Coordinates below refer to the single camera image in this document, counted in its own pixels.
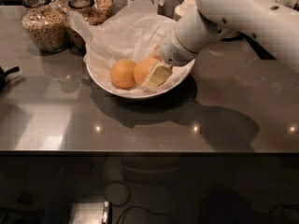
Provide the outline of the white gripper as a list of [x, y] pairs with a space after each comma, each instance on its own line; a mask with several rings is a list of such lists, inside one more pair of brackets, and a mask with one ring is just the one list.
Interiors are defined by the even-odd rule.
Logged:
[[[159, 56], [172, 66], [184, 66], [192, 61], [197, 54], [187, 51], [179, 44], [175, 32], [167, 32], [158, 48]], [[154, 62], [145, 77], [142, 87], [152, 90], [164, 84], [173, 74], [172, 67], [163, 62]]]

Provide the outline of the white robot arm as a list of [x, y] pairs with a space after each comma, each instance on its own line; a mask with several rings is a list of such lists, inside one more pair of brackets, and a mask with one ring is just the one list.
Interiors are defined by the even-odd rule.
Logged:
[[234, 31], [253, 38], [299, 73], [299, 11], [275, 0], [195, 0], [153, 51], [157, 61], [142, 87], [151, 90], [164, 84], [173, 67], [188, 64], [206, 45]]

